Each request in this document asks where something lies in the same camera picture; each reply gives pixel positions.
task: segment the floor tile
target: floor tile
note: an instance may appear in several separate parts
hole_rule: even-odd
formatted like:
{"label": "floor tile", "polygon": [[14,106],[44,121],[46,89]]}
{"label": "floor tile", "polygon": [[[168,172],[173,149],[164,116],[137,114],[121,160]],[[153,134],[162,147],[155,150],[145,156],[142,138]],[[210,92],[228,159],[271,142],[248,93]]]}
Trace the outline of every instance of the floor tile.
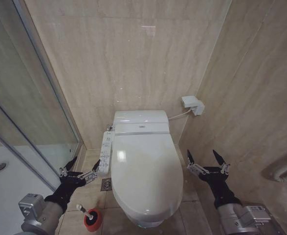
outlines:
{"label": "floor tile", "polygon": [[186,165],[186,162],[185,162],[185,159],[184,159],[186,156],[182,155],[178,144],[175,144],[175,148],[176,148],[176,151],[177,151],[177,154],[178,154],[178,157],[179,157],[181,165],[186,167],[187,165]]}
{"label": "floor tile", "polygon": [[197,177],[189,172],[187,168],[182,167],[183,173],[183,196],[182,202],[187,201],[198,201],[198,193],[196,188],[194,187],[194,183],[192,181],[192,177]]}
{"label": "floor tile", "polygon": [[67,211],[59,235],[100,235],[102,226],[96,232],[89,232],[84,225],[84,215],[79,211]]}
{"label": "floor tile", "polygon": [[182,202],[179,210],[187,235],[212,235],[200,202]]}
{"label": "floor tile", "polygon": [[185,235],[182,218],[177,211],[156,228],[143,229],[133,224],[121,208],[104,209],[102,235]]}
{"label": "floor tile", "polygon": [[59,224],[58,224],[58,226],[55,230],[55,233],[54,233],[55,235],[59,234],[63,219],[64,219],[64,214],[62,214],[61,218],[59,219]]}
{"label": "floor tile", "polygon": [[[83,172],[91,170],[99,160],[100,150],[87,150],[82,167]],[[82,204],[86,209],[104,208],[106,191],[101,191],[102,178],[98,177],[86,186],[77,188],[73,193],[67,211],[75,211],[77,204]]]}
{"label": "floor tile", "polygon": [[114,197],[113,191],[107,191],[106,192],[106,198],[105,198],[105,208],[115,208],[120,207]]}
{"label": "floor tile", "polygon": [[86,209],[104,208],[106,192],[92,191],[87,186],[78,188],[70,198],[67,211],[75,211],[77,204],[82,204]]}
{"label": "floor tile", "polygon": [[100,159],[100,153],[101,153],[100,149],[87,150],[85,161],[82,167],[83,172],[92,170],[93,166]]}

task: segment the toilet tank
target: toilet tank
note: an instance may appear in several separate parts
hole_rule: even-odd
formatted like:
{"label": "toilet tank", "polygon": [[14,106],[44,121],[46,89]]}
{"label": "toilet tank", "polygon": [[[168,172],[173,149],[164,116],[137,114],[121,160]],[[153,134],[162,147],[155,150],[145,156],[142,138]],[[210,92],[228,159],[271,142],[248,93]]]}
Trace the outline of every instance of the toilet tank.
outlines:
{"label": "toilet tank", "polygon": [[168,118],[163,110],[117,111],[115,135],[169,134]]}

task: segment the toilet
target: toilet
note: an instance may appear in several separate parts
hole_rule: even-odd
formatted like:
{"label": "toilet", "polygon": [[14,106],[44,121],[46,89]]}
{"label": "toilet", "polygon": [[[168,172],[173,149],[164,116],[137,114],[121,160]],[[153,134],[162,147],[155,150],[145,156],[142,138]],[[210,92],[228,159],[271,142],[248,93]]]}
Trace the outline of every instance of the toilet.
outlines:
{"label": "toilet", "polygon": [[183,175],[164,111],[118,111],[113,122],[112,191],[127,217],[156,227],[178,209]]}

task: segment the beige wall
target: beige wall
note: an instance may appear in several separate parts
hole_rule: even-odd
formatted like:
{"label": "beige wall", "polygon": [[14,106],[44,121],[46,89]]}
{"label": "beige wall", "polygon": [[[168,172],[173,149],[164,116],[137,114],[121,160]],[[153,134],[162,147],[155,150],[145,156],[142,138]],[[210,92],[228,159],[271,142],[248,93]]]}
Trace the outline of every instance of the beige wall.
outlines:
{"label": "beige wall", "polygon": [[[287,183],[267,180],[287,158],[287,1],[233,0],[197,96],[202,116],[188,117],[179,146],[197,163],[231,164],[228,185],[242,200],[264,203],[287,232]],[[208,185],[196,181],[213,234],[217,212]]]}
{"label": "beige wall", "polygon": [[[26,0],[88,149],[116,110],[184,111],[230,0]],[[177,143],[186,117],[171,121]]]}

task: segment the toilet lid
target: toilet lid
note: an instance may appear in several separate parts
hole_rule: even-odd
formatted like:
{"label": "toilet lid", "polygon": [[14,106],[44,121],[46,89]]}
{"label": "toilet lid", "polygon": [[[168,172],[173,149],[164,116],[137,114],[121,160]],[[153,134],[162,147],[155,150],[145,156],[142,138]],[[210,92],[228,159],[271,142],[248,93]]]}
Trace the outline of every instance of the toilet lid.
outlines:
{"label": "toilet lid", "polygon": [[131,217],[154,222],[171,216],[182,199],[183,176],[170,134],[115,136],[111,179]]}

